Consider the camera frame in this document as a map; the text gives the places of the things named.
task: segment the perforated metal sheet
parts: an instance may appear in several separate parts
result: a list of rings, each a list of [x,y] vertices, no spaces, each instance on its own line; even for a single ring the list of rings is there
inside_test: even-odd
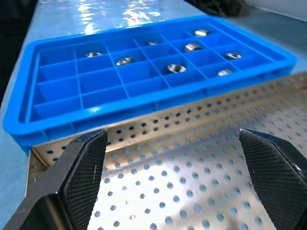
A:
[[[295,75],[110,125],[88,229],[275,229],[237,132],[271,133],[306,154],[306,80]],[[34,150],[52,164],[72,138]]]

